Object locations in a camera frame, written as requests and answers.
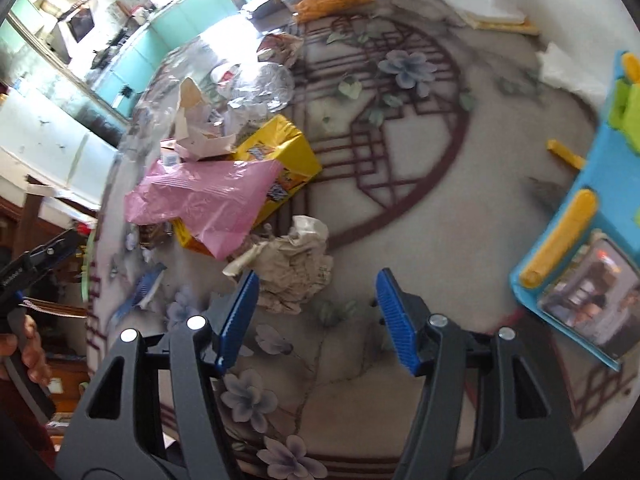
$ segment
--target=orange plastic package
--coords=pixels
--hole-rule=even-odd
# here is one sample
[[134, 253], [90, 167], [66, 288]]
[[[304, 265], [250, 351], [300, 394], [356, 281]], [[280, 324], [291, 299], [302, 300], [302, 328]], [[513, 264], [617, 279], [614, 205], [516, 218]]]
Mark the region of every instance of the orange plastic package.
[[302, 0], [295, 7], [298, 23], [311, 22], [329, 16], [339, 10], [349, 9], [373, 0]]

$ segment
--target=pink plastic bag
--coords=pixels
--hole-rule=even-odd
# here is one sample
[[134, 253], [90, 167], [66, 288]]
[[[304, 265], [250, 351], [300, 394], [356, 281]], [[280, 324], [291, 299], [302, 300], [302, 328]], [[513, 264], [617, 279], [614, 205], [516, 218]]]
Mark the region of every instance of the pink plastic bag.
[[277, 160], [156, 161], [125, 195], [125, 218], [138, 225], [181, 218], [215, 258], [226, 258], [249, 233], [281, 170]]

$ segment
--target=table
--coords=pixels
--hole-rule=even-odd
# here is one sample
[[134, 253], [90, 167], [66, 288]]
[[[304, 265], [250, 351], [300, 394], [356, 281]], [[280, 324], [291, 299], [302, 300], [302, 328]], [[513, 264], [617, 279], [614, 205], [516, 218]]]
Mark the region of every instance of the table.
[[[251, 355], [240, 357], [233, 375], [218, 385], [219, 394], [237, 394], [221, 398], [221, 412], [242, 469], [268, 478], [264, 453], [258, 453], [264, 438], [284, 443], [295, 434], [313, 459], [309, 472], [316, 478], [392, 474], [422, 379], [398, 364], [380, 311], [370, 306], [383, 267], [432, 312], [466, 330], [513, 327], [535, 348], [554, 394], [566, 400], [584, 463], [591, 463], [640, 394], [638, 358], [615, 374], [525, 314], [511, 295], [508, 273], [551, 216], [526, 191], [526, 178], [568, 188], [573, 177], [546, 153], [545, 141], [556, 138], [585, 154], [594, 116], [570, 94], [537, 83], [535, 47], [523, 36], [466, 28], [439, 0], [381, 0], [360, 12], [287, 27], [305, 38], [305, 47], [285, 114], [305, 133], [324, 171], [271, 223], [284, 232], [293, 214], [321, 219], [331, 233], [335, 267], [331, 284], [299, 316], [256, 311], [244, 342]], [[250, 51], [258, 35], [242, 30], [228, 28], [225, 37], [233, 31]], [[334, 32], [351, 39], [328, 43]], [[106, 333], [111, 314], [151, 265], [168, 267], [161, 290], [148, 312], [131, 314], [117, 332], [129, 326], [143, 335], [165, 330], [166, 305], [185, 283], [200, 309], [212, 291], [232, 288], [220, 273], [223, 262], [175, 242], [154, 250], [149, 262], [140, 248], [127, 250], [132, 227], [122, 216], [122, 197], [169, 135], [167, 110], [175, 107], [180, 79], [206, 79], [219, 57], [208, 46], [216, 37], [205, 33], [164, 60], [111, 170], [91, 264], [92, 369], [116, 335]], [[389, 73], [402, 72], [389, 68], [404, 56], [390, 54], [398, 50], [422, 53], [404, 75]], [[396, 77], [410, 86], [411, 70], [431, 73], [429, 87], [416, 88], [414, 81], [413, 88], [399, 88]], [[362, 84], [357, 98], [336, 97], [346, 75]], [[336, 317], [345, 319], [323, 321]], [[249, 413], [238, 395], [250, 386], [265, 402]], [[457, 463], [468, 456], [473, 434], [472, 374], [466, 392]], [[161, 400], [171, 433], [175, 416], [166, 377]]]

